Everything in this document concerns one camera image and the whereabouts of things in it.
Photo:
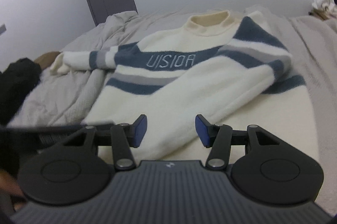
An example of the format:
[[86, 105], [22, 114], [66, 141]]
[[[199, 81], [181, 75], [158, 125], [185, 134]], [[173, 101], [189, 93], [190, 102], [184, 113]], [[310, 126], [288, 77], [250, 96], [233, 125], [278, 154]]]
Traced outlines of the person left hand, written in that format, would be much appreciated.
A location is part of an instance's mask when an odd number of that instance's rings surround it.
[[24, 198], [24, 194], [14, 177], [4, 170], [0, 171], [0, 176], [1, 190], [12, 196]]

